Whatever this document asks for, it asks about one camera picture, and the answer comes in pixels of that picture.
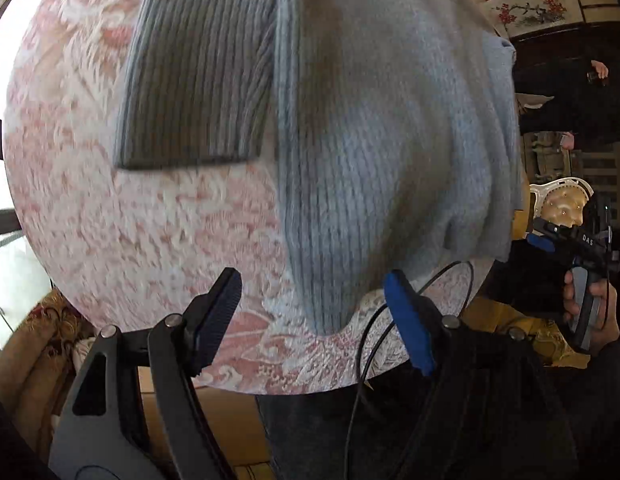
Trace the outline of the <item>grey knitted sweater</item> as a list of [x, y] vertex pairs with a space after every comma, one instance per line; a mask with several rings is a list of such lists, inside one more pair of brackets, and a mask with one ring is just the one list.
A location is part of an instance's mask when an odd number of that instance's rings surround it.
[[143, 0], [114, 163], [248, 162], [274, 119], [295, 289], [337, 333], [393, 269], [508, 256], [514, 61], [472, 0]]

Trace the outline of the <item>pink floral lace tablecloth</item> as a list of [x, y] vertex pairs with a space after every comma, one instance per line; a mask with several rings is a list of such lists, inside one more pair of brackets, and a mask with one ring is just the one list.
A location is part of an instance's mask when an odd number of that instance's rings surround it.
[[383, 296], [340, 333], [313, 335], [286, 269], [269, 166], [125, 172], [112, 167], [118, 107], [141, 0], [41, 0], [7, 87], [3, 154], [27, 240], [94, 326], [142, 330], [183, 311], [227, 266], [243, 296], [197, 384], [253, 394], [352, 385], [406, 352]]

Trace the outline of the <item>plum blossom painting panel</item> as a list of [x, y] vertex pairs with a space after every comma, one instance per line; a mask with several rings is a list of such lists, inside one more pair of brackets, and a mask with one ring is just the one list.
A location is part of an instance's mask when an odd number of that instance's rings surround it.
[[483, 7], [508, 38], [584, 22], [579, 0], [488, 0]]

